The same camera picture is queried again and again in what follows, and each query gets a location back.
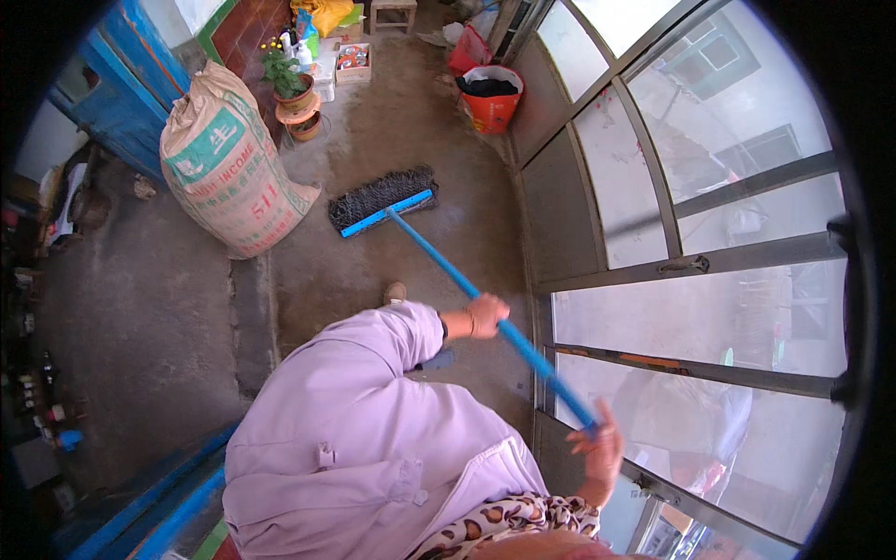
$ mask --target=terracotta pot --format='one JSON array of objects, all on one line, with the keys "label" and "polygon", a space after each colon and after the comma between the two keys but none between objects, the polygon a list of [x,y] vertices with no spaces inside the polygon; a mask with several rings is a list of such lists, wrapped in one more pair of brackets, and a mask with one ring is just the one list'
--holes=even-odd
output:
[{"label": "terracotta pot", "polygon": [[[306,125],[307,128],[299,128],[302,125]],[[318,132],[321,130],[321,112],[316,111],[314,114],[306,120],[304,123],[299,123],[298,125],[289,125],[289,135],[292,136],[297,142],[308,142],[312,138],[314,138]]]},{"label": "terracotta pot", "polygon": [[301,111],[302,109],[311,105],[311,100],[314,98],[314,96],[312,95],[314,92],[314,78],[312,78],[310,74],[301,73],[298,75],[298,79],[301,80],[302,83],[304,83],[306,86],[308,86],[308,89],[292,99],[284,99],[281,96],[277,95],[276,89],[273,91],[274,100],[280,103],[287,111],[290,111],[292,113]]}]

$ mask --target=window handle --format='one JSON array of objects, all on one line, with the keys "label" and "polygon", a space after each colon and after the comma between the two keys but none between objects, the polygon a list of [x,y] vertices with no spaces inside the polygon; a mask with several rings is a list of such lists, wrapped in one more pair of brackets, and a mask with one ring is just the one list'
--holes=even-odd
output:
[{"label": "window handle", "polygon": [[689,263],[669,263],[658,266],[657,272],[665,274],[666,272],[686,271],[692,268],[697,269],[700,272],[707,272],[710,269],[710,260],[700,254]]}]

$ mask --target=leopard print scarf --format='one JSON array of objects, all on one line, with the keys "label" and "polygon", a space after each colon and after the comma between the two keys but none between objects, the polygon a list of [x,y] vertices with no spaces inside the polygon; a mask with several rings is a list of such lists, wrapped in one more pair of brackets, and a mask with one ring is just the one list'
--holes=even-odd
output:
[{"label": "leopard print scarf", "polygon": [[579,496],[543,497],[531,492],[509,495],[503,500],[482,504],[436,532],[407,560],[462,560],[490,542],[530,531],[574,530],[597,538],[599,515],[599,510],[586,505]]}]

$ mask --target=broom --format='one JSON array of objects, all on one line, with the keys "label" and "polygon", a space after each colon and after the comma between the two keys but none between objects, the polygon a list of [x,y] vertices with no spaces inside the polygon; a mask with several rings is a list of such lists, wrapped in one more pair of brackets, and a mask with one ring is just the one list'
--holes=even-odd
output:
[{"label": "broom", "polygon": [[[400,212],[414,211],[437,203],[438,185],[433,181],[433,169],[429,166],[409,171],[393,171],[358,190],[344,194],[330,203],[330,222],[343,237],[357,235],[361,231],[381,223],[387,218],[397,223],[454,280],[458,288],[470,299],[479,297],[479,290],[459,270],[447,261],[435,247],[399,217]],[[384,206],[375,207],[377,201]],[[507,319],[498,322],[498,331],[513,345],[521,358],[526,360],[542,381],[560,397],[569,410],[582,423],[583,429],[596,434],[600,424],[561,380],[554,366],[542,356],[535,346]]]},{"label": "broom", "polygon": [[438,205],[439,185],[428,165],[390,171],[330,201],[330,223],[343,237],[353,237],[386,219],[386,209],[403,214]]}]

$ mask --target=concrete floor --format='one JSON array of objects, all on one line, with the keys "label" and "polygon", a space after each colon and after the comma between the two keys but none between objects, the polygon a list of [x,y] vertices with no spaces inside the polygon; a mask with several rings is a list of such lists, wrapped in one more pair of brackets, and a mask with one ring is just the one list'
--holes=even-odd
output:
[{"label": "concrete floor", "polygon": [[133,183],[121,160],[101,164],[106,225],[43,262],[35,335],[58,383],[86,399],[84,441],[64,465],[85,493],[128,480],[239,419],[247,404],[224,246],[172,194],[143,202]]},{"label": "concrete floor", "polygon": [[[415,31],[441,28],[449,10],[421,0]],[[374,79],[338,86],[322,108],[329,133],[293,151],[281,147],[290,177],[324,191],[263,257],[229,261],[167,190],[143,202],[122,161],[99,168],[96,184],[112,201],[108,221],[44,262],[36,320],[59,383],[87,401],[84,441],[64,465],[76,490],[112,488],[239,419],[276,364],[275,336],[285,356],[327,324],[378,306],[393,280],[436,309],[465,304],[394,226],[347,241],[327,220],[328,199],[391,169],[435,169],[441,205],[408,222],[530,330],[518,206],[491,147],[500,139],[479,137],[456,108],[444,49],[395,29],[371,42]],[[469,388],[528,440],[530,370],[501,340],[453,347],[453,366],[418,379]]]},{"label": "concrete floor", "polygon": [[[414,31],[440,29],[447,10],[435,0],[420,0]],[[373,80],[337,85],[336,100],[321,108],[330,123],[326,137],[280,151],[290,178],[323,185],[305,220],[272,250],[280,354],[329,323],[381,305],[383,289],[394,280],[407,284],[409,298],[436,309],[465,304],[448,277],[394,225],[345,240],[327,219],[328,200],[387,171],[421,163],[435,170],[441,203],[409,214],[408,223],[481,290],[504,298],[511,320],[528,332],[513,185],[501,155],[456,108],[444,49],[398,29],[380,29],[371,42]],[[462,340],[453,347],[454,365],[428,373],[425,381],[467,387],[528,440],[531,374],[510,345]]]}]

